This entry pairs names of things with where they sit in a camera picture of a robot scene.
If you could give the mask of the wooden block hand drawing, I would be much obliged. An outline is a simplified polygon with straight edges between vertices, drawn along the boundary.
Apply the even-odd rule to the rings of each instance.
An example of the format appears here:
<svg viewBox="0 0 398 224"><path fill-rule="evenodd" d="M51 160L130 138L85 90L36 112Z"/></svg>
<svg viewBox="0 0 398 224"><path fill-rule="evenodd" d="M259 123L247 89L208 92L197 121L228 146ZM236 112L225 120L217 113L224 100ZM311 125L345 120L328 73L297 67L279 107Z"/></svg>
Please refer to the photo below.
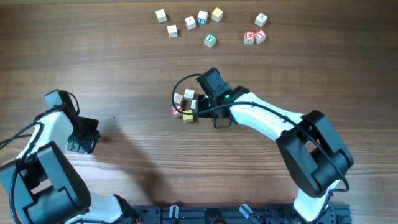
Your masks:
<svg viewBox="0 0 398 224"><path fill-rule="evenodd" d="M197 101L196 100L192 100L191 101L191 110L192 111L196 111L197 110Z"/></svg>

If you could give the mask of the yellow letter K block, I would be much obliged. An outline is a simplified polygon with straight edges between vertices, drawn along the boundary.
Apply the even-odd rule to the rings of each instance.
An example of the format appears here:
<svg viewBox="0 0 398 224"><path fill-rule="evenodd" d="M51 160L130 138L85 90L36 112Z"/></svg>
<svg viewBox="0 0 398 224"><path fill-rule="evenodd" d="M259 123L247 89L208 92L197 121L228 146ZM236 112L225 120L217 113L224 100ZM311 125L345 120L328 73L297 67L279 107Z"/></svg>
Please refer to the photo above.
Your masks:
<svg viewBox="0 0 398 224"><path fill-rule="evenodd" d="M186 111L183 111L183 112L184 112L183 121L185 123L193 122L193 115L192 115L193 111L192 110L186 110Z"/></svg>

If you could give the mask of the wooden block blue side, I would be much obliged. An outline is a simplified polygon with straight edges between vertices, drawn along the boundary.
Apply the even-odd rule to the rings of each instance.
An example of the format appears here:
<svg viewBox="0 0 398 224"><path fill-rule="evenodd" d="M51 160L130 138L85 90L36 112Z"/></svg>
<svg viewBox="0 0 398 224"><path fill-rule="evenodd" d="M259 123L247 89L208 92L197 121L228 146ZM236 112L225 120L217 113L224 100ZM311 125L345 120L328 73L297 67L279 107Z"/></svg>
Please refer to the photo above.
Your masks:
<svg viewBox="0 0 398 224"><path fill-rule="evenodd" d="M179 93L174 93L173 100L176 105L182 105L183 101L184 101L184 97L183 97L183 95L181 95Z"/></svg>

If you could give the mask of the red letter I block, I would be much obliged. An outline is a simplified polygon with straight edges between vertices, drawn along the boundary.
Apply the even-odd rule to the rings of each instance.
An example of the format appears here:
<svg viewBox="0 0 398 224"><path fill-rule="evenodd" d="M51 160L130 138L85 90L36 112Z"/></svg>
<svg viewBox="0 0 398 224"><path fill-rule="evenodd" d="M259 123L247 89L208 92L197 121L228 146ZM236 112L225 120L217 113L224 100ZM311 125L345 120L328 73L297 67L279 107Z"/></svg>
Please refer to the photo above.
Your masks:
<svg viewBox="0 0 398 224"><path fill-rule="evenodd" d="M180 105L176 105L176 107L172 106L171 109L174 118L179 118L183 116L183 114L179 113L179 111L182 110L182 107Z"/></svg>

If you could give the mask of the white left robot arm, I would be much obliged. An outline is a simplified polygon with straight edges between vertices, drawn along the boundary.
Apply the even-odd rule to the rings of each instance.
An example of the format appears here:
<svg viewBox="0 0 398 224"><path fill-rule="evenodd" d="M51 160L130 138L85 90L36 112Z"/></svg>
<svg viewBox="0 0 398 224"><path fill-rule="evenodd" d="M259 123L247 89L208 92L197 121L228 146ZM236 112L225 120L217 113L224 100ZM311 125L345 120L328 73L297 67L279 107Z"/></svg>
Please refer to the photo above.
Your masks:
<svg viewBox="0 0 398 224"><path fill-rule="evenodd" d="M80 116L72 93L45 95L48 109L28 125L25 149L1 166L1 183L16 223L141 223L118 195L91 193L65 151L91 154L100 139L98 120Z"/></svg>

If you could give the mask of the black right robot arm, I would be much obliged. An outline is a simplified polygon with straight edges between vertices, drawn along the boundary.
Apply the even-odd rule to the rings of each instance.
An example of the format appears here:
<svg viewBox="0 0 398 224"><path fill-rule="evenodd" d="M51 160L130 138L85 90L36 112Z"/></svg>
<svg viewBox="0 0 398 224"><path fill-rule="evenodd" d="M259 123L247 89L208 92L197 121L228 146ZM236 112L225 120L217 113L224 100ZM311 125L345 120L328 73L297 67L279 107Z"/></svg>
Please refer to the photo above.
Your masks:
<svg viewBox="0 0 398 224"><path fill-rule="evenodd" d="M354 159L329 119L320 111L294 113L261 100L247 88L231 88L216 68L199 74L205 92L198 99L197 115L228 119L259 131L276 142L288 172L299 187L293 203L305 222L316 223L326 214L328 202L344 183Z"/></svg>

